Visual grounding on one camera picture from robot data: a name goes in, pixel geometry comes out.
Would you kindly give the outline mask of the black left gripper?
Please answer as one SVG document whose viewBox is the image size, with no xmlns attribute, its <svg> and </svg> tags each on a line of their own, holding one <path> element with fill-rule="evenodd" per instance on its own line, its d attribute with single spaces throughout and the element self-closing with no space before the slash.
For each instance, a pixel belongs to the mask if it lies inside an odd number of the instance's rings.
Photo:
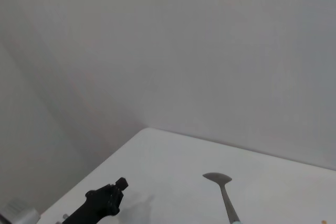
<svg viewBox="0 0 336 224">
<path fill-rule="evenodd" d="M 115 184 L 88 191 L 85 194 L 85 203 L 62 224 L 97 224 L 104 217 L 117 215 L 120 212 L 123 191 L 128 186 L 127 180 L 121 177 Z"/>
</svg>

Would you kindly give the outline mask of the blue handled metal spoon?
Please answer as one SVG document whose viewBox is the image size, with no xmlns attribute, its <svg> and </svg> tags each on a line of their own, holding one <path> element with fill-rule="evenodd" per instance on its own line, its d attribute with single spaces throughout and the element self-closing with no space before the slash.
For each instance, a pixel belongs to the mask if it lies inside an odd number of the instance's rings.
<svg viewBox="0 0 336 224">
<path fill-rule="evenodd" d="M 208 180 L 212 182 L 215 182 L 220 187 L 223 202 L 224 202 L 225 209 L 228 215 L 229 223 L 230 224 L 242 224 L 242 222 L 240 221 L 235 211 L 234 206 L 232 205 L 232 202 L 228 196 L 228 193 L 225 187 L 227 183 L 232 181 L 232 178 L 227 175 L 221 174 L 221 173 L 206 173 L 206 174 L 203 174 L 203 177 L 207 178 Z"/>
</svg>

